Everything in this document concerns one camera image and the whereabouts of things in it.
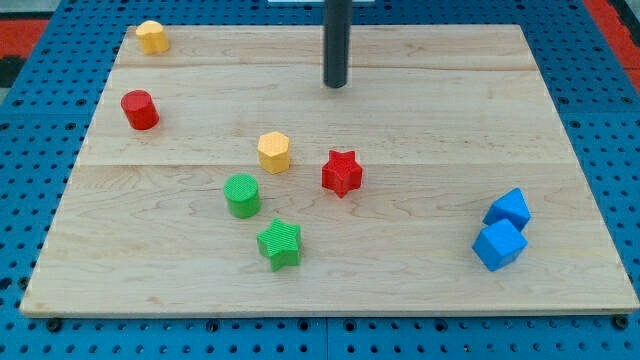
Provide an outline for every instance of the blue pegboard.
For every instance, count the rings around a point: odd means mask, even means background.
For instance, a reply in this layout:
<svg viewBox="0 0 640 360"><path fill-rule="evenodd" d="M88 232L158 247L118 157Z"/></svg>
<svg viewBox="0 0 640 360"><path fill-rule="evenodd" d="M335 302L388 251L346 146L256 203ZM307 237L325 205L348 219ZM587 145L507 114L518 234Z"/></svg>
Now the blue pegboard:
<svg viewBox="0 0 640 360"><path fill-rule="evenodd" d="M31 320L17 307L128 25L318 25L266 0L67 0L0 106L0 358L638 358L640 317ZM376 0L355 24L520 24L636 291L640 98L581 1Z"/></svg>

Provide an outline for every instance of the red surface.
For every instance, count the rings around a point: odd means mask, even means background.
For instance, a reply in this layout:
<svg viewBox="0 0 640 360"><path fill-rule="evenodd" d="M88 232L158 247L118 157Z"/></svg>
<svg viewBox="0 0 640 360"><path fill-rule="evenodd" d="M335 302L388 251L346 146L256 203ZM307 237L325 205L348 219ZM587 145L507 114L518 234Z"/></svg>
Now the red surface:
<svg viewBox="0 0 640 360"><path fill-rule="evenodd" d="M49 20L0 20L0 58L28 58Z"/></svg>
<svg viewBox="0 0 640 360"><path fill-rule="evenodd" d="M620 22L618 12L607 0L584 0L584 4L627 71L636 91L640 91L640 48L631 40L629 29Z"/></svg>
<svg viewBox="0 0 640 360"><path fill-rule="evenodd" d="M120 106L129 124L136 130L151 129L160 119L151 95L144 90L134 90L125 94L120 100Z"/></svg>
<svg viewBox="0 0 640 360"><path fill-rule="evenodd" d="M350 190L362 185L362 167L356 162L356 152L329 151L329 162L322 167L322 187L343 198Z"/></svg>

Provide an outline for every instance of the red star block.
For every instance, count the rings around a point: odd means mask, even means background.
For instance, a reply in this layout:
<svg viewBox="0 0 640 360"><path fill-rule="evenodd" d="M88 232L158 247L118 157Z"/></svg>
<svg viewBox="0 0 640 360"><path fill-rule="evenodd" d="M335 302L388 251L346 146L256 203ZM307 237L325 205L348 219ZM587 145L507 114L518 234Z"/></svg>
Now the red star block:
<svg viewBox="0 0 640 360"><path fill-rule="evenodd" d="M331 189L343 198L349 190L362 185L362 167L356 162L356 152L330 150L329 162L322 167L322 187Z"/></svg>

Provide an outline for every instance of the yellow block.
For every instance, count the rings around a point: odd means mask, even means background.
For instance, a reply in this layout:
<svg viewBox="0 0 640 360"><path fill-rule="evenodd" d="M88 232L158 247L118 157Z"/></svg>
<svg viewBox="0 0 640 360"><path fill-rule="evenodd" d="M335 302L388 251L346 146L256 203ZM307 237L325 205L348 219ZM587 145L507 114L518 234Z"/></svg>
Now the yellow block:
<svg viewBox="0 0 640 360"><path fill-rule="evenodd" d="M277 131L260 136L258 160L260 166L271 174L287 170L291 163L289 138Z"/></svg>
<svg viewBox="0 0 640 360"><path fill-rule="evenodd" d="M140 47L145 54L153 54L169 50L169 39L162 24L147 20L136 28L136 36L140 40Z"/></svg>

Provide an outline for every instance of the red block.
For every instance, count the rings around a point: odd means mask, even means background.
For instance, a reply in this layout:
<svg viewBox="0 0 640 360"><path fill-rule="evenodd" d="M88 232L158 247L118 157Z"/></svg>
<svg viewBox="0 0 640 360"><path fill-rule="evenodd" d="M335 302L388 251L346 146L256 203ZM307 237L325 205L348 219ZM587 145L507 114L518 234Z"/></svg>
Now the red block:
<svg viewBox="0 0 640 360"><path fill-rule="evenodd" d="M158 120L158 112L151 95L144 90L134 90L122 97L120 106L124 110L129 124L136 130L147 130L154 127Z"/></svg>
<svg viewBox="0 0 640 360"><path fill-rule="evenodd" d="M331 189L343 198L350 190L362 185L362 167L356 162L356 152L330 150L329 162L322 167L322 187Z"/></svg>

